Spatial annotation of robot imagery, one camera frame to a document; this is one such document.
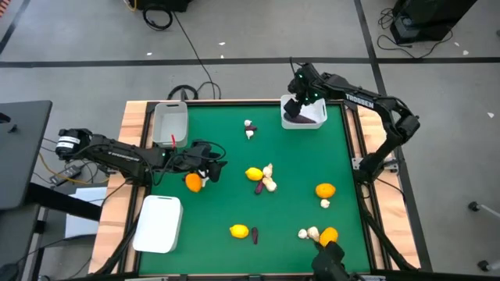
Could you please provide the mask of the black equipment box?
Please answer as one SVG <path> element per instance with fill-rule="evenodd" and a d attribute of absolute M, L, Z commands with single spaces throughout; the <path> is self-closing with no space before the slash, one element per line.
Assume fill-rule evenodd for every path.
<path fill-rule="evenodd" d="M 398 0 L 390 32 L 397 44 L 442 41 L 477 0 Z"/>

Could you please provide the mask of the black table frame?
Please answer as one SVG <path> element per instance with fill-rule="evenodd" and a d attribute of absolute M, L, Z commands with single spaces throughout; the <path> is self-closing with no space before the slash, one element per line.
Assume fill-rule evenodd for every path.
<path fill-rule="evenodd" d="M 153 109 L 156 106 L 156 101 L 146 101 L 146 117 L 145 124 L 143 127 L 143 135 L 140 146 L 151 146 L 152 145 L 152 120 L 153 120 Z M 342 122 L 344 126 L 344 132 L 346 134 L 345 138 L 348 142 L 348 154 L 351 157 L 354 157 L 353 146 L 352 146 L 352 138 L 349 132 L 348 118 L 345 112 L 345 108 L 350 106 L 351 104 L 344 105 L 341 102 L 337 103 L 337 106 L 341 110 Z M 412 229 L 414 242 L 417 249 L 417 254 L 420 260 L 420 269 L 423 272 L 432 272 L 432 264 L 430 261 L 430 255 L 427 250 L 427 245 L 425 239 L 423 237 L 423 229 L 420 222 L 420 217 L 418 215 L 418 211 L 416 209 L 416 202 L 414 198 L 413 188 L 409 181 L 408 169 L 405 163 L 405 159 L 402 153 L 396 153 L 396 158 L 399 160 L 399 165 L 402 166 L 402 171 L 399 172 L 400 184 L 402 185 L 402 193 L 405 195 L 405 205 L 408 212 L 410 226 Z"/>

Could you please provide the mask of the grey plastic basket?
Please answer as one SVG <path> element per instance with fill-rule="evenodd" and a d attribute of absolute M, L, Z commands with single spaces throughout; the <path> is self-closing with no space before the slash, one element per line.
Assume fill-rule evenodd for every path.
<path fill-rule="evenodd" d="M 153 119 L 152 141 L 161 148 L 171 148 L 171 134 L 176 148 L 188 143 L 188 107 L 183 101 L 158 103 Z"/>

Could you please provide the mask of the green table mat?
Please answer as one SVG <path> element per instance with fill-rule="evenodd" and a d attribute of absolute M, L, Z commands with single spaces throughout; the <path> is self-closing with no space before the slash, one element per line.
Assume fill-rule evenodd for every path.
<path fill-rule="evenodd" d="M 327 109 L 327 121 L 317 130 L 286 130 L 278 106 L 192 107 L 189 137 L 212 141 L 226 150 L 227 164 L 217 183 L 198 193 L 186 188 L 181 175 L 167 174 L 154 195 L 178 197 L 184 212 L 177 247 L 167 254 L 144 253 L 142 275 L 307 273 L 317 250 L 298 231 L 315 226 L 334 227 L 345 252 L 347 270 L 366 272 L 369 258 L 352 178 L 351 158 L 341 110 Z M 244 121 L 258 129 L 248 139 Z M 255 194 L 258 181 L 245 175 L 248 168 L 272 163 L 274 192 L 266 187 Z M 315 188 L 336 187 L 320 206 Z M 230 227 L 246 225 L 244 239 L 230 235 Z M 252 227 L 259 231 L 252 242 Z"/>

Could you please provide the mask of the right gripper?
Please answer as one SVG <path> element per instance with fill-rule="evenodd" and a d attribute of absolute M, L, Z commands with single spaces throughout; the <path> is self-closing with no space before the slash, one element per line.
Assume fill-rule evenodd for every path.
<path fill-rule="evenodd" d="M 295 96 L 290 98 L 283 106 L 290 117 L 300 114 L 302 105 L 311 105 L 315 101 L 325 98 L 321 75 L 311 63 L 301 64 L 295 70 L 292 81 L 288 84 L 288 91 Z"/>

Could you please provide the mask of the black caster wheel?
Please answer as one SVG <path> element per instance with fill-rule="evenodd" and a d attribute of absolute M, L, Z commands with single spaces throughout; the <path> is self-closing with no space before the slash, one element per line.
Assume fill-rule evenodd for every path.
<path fill-rule="evenodd" d="M 477 267 L 483 272 L 491 272 L 500 269 L 500 259 L 496 261 L 489 262 L 487 260 L 481 260 L 477 263 Z"/>
<path fill-rule="evenodd" d="M 495 211 L 492 208 L 489 208 L 487 205 L 480 204 L 476 201 L 472 201 L 468 204 L 468 209 L 472 212 L 486 211 L 493 215 L 494 217 L 500 219 L 500 212 Z"/>

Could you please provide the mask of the orange fruit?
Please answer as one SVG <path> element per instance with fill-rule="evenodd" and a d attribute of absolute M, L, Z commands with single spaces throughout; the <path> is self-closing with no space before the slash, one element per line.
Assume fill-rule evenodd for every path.
<path fill-rule="evenodd" d="M 338 241 L 338 231 L 334 227 L 327 227 L 321 234 L 319 238 L 319 243 L 326 247 L 330 242 L 336 243 Z"/>
<path fill-rule="evenodd" d="M 184 182 L 189 191 L 198 193 L 202 189 L 202 178 L 197 173 L 188 173 L 184 177 Z"/>
<path fill-rule="evenodd" d="M 321 199 L 328 199 L 334 196 L 336 187 L 331 183 L 320 183 L 315 188 L 316 196 Z"/>

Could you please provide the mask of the black desk frame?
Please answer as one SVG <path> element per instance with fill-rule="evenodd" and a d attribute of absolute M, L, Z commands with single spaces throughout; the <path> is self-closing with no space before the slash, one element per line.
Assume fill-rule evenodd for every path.
<path fill-rule="evenodd" d="M 20 281 L 41 207 L 94 221 L 101 216 L 97 205 L 30 183 L 18 207 L 0 210 L 0 281 Z"/>

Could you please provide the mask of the black equipment base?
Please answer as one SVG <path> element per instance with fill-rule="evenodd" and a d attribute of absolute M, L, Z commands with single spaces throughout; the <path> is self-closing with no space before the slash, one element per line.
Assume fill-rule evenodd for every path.
<path fill-rule="evenodd" d="M 143 10 L 149 6 L 166 8 L 169 11 L 185 12 L 193 0 L 126 0 L 132 8 Z"/>

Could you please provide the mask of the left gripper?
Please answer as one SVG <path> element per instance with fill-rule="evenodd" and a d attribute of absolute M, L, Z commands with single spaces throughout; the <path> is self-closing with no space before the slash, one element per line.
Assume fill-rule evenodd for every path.
<path fill-rule="evenodd" d="M 209 179 L 216 183 L 220 179 L 222 168 L 227 164 L 223 158 L 226 150 L 211 141 L 193 141 L 191 146 L 183 150 L 183 169 L 194 170 L 200 176 L 206 176 L 208 170 Z"/>

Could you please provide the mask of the grey desk top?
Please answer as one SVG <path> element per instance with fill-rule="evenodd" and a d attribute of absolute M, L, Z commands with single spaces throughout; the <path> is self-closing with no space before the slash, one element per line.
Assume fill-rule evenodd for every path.
<path fill-rule="evenodd" d="M 0 103 L 0 210 L 35 202 L 31 182 L 52 102 Z"/>

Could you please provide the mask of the white square plastic basket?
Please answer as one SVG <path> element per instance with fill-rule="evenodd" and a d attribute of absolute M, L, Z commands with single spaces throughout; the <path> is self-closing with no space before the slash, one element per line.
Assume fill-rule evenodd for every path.
<path fill-rule="evenodd" d="M 284 104 L 290 99 L 294 98 L 292 94 L 285 94 L 280 97 L 280 116 L 281 116 L 281 126 L 286 130 L 317 130 L 323 123 L 327 120 L 327 109 L 326 103 L 323 99 L 315 101 L 311 105 L 303 105 L 299 115 L 305 116 L 307 118 L 316 121 L 315 124 L 299 124 L 299 123 L 289 123 L 284 119 Z"/>

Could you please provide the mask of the white sheet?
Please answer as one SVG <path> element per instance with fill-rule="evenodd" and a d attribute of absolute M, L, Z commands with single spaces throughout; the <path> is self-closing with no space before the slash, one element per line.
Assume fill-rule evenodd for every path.
<path fill-rule="evenodd" d="M 70 195 L 76 199 L 87 201 L 98 207 L 106 197 L 105 187 L 77 188 L 74 194 Z M 98 231 L 98 221 L 84 219 L 75 215 L 66 215 L 65 238 L 73 238 L 84 235 L 95 235 Z"/>

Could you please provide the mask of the large purple eggplant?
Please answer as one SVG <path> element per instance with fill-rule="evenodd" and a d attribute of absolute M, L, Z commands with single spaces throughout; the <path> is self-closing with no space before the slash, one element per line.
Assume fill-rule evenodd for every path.
<path fill-rule="evenodd" d="M 297 115 L 296 117 L 292 117 L 287 112 L 284 113 L 284 119 L 289 123 L 299 123 L 299 124 L 315 124 L 316 121 L 310 118 L 307 118 L 302 115 Z"/>

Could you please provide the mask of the black power adapter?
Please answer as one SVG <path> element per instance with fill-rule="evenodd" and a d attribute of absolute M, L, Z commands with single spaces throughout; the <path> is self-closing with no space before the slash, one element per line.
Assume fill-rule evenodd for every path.
<path fill-rule="evenodd" d="M 81 174 L 81 167 L 76 165 L 70 165 L 66 167 L 63 171 L 59 172 L 58 176 L 53 175 L 49 178 L 49 183 L 53 186 L 61 186 L 62 184 L 68 182 L 69 179 L 75 180 Z"/>

